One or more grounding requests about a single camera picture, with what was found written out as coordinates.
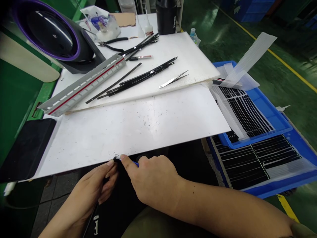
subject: yellow line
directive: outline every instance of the yellow line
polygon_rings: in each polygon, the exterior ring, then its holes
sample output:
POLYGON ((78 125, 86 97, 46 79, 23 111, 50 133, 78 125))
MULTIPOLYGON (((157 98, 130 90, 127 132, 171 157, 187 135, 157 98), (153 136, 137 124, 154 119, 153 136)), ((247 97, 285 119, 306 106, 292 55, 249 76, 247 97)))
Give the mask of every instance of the yellow line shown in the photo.
MULTIPOLYGON (((256 40, 256 37, 254 35, 252 35, 250 32, 247 31, 247 29, 245 29, 243 26, 241 26, 239 23, 237 23, 234 19, 232 19, 227 13, 225 13, 221 8, 219 8, 219 10, 225 14, 228 18, 230 18, 235 24, 238 25, 238 27, 240 27, 242 30, 244 30, 244 32, 246 32, 249 36, 251 36, 254 40, 256 40)), ((310 87, 315 93, 317 93, 317 89, 310 83, 308 82, 306 79, 304 79, 298 72, 296 72, 291 66, 289 66, 284 60, 282 60, 278 55, 276 55, 273 51, 271 51, 270 49, 268 49, 267 51, 269 51, 275 58, 277 58, 283 65, 286 66, 286 68, 288 68, 293 74, 295 74, 302 82, 304 82, 304 84, 306 84, 308 87, 310 87)))
POLYGON ((284 208, 286 214, 293 219, 294 221, 299 223, 299 220, 297 219, 297 216, 295 215, 295 213, 293 212, 291 206, 288 204, 287 200, 285 199, 284 196, 278 194, 277 195, 278 200, 280 201, 282 207, 284 208))

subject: left hand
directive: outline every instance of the left hand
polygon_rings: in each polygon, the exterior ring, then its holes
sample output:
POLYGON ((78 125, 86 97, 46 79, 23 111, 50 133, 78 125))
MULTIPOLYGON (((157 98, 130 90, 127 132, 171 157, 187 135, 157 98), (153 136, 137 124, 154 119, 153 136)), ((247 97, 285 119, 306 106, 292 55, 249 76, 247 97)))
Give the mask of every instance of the left hand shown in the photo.
POLYGON ((102 204, 110 197, 118 175, 117 163, 113 160, 94 168, 78 181, 55 216, 67 219, 64 222, 69 226, 82 225, 96 202, 102 204), (103 185, 103 179, 108 177, 109 181, 103 185))

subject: white ruler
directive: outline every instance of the white ruler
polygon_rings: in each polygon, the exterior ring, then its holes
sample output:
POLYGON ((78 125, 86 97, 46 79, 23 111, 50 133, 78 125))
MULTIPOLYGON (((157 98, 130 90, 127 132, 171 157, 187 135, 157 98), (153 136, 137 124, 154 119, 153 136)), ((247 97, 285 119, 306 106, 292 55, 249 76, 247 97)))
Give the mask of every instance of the white ruler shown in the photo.
POLYGON ((45 114, 59 117, 125 65, 124 57, 115 54, 38 108, 45 114))

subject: dark pants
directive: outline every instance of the dark pants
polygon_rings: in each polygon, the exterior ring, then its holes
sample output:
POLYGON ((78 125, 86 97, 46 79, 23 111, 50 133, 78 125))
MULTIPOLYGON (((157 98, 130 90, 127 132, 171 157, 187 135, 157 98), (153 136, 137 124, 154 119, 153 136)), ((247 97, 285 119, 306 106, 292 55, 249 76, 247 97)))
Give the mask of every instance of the dark pants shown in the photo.
MULTIPOLYGON (((178 174, 190 181, 218 186, 214 171, 209 165, 201 140, 194 140, 173 145, 168 150, 160 149, 143 153, 147 156, 159 156, 167 153, 167 157, 174 164, 178 174)), ((134 161, 140 154, 132 155, 134 161)), ((83 174, 92 167, 83 169, 83 174)), ((98 219, 91 221, 85 237, 121 237, 133 219, 146 207, 136 196, 131 180, 121 162, 118 162, 119 178, 110 198, 99 206, 94 216, 98 219), (94 235, 96 221, 98 235, 94 235)))

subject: red line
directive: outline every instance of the red line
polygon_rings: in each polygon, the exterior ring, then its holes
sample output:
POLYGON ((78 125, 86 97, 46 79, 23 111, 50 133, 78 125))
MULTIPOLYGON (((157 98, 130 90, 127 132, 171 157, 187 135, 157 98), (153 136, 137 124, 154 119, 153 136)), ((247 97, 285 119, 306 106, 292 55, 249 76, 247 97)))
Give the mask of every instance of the red line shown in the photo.
POLYGON ((114 67, 114 65, 109 68, 107 71, 103 72, 101 75, 99 75, 97 78, 95 78, 93 81, 91 81, 90 83, 88 83, 86 86, 84 86, 81 90, 79 90, 77 93, 75 93, 73 96, 71 96, 69 99, 67 99, 65 102, 63 102, 61 105, 59 105, 57 108, 55 108, 53 111, 51 111, 49 113, 52 114, 53 112, 55 112, 57 109, 59 109, 62 105, 64 105, 65 103, 67 103, 70 99, 72 99, 74 96, 76 96, 78 93, 80 93, 82 90, 84 90, 86 87, 88 87, 90 84, 92 84, 94 81, 96 81, 98 78, 100 78, 102 75, 104 75, 106 72, 108 72, 110 69, 112 69, 114 67))

